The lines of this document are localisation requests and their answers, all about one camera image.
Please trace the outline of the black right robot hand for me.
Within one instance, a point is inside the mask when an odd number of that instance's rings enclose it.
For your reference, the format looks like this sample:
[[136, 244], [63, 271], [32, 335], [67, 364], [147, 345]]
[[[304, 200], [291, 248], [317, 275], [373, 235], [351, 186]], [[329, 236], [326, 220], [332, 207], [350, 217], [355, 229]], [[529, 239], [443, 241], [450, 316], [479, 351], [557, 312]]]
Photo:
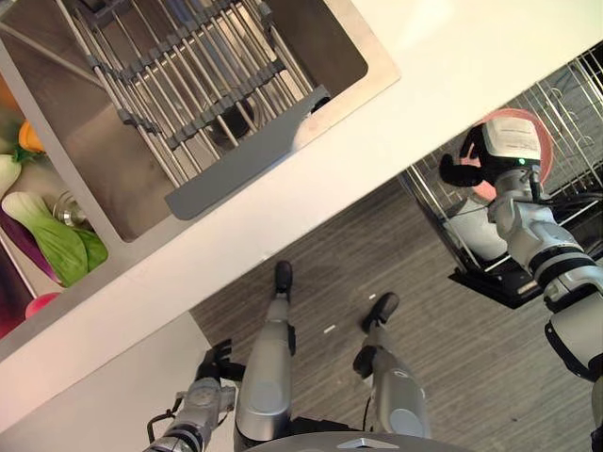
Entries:
[[498, 117], [472, 127], [458, 153], [446, 153], [439, 164], [441, 179], [452, 186], [494, 186], [504, 173], [540, 166], [541, 144], [535, 125], [525, 119]]

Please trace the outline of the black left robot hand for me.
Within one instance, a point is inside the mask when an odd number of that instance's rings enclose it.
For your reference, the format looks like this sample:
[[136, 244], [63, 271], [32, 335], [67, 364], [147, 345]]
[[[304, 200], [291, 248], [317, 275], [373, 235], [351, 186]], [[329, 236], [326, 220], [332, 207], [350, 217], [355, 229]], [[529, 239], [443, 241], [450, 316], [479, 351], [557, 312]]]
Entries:
[[195, 381], [203, 378], [212, 378], [217, 382], [222, 379], [242, 381], [246, 366], [234, 363], [230, 356], [232, 353], [232, 339], [225, 339], [212, 346], [204, 354], [202, 362], [197, 367]]

